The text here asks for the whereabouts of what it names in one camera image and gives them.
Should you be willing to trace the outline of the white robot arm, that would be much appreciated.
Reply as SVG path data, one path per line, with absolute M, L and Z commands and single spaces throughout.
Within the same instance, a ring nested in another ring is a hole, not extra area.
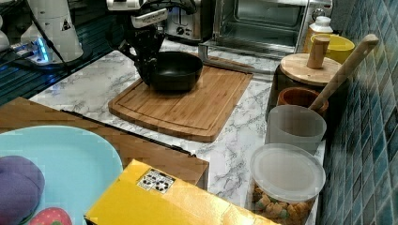
M 106 0 L 106 6 L 123 29 L 118 49 L 134 62 L 145 84 L 150 84 L 150 76 L 158 70 L 158 54 L 165 38 L 158 23 L 168 18 L 172 8 L 181 8 L 188 15 L 197 11 L 194 0 Z

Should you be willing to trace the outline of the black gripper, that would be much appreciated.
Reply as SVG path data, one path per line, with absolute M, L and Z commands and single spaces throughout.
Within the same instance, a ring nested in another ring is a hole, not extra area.
M 147 85 L 158 72 L 157 54 L 164 40 L 158 23 L 166 20 L 167 15 L 167 9 L 162 8 L 141 15 L 122 14 L 116 19 L 122 25 L 124 38 L 118 49 L 134 61 L 141 79 Z

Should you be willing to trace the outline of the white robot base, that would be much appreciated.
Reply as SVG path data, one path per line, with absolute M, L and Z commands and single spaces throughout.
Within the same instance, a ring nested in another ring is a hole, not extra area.
M 68 0 L 24 0 L 32 24 L 13 46 L 20 65 L 40 70 L 72 68 L 88 60 L 92 49 L 81 43 Z

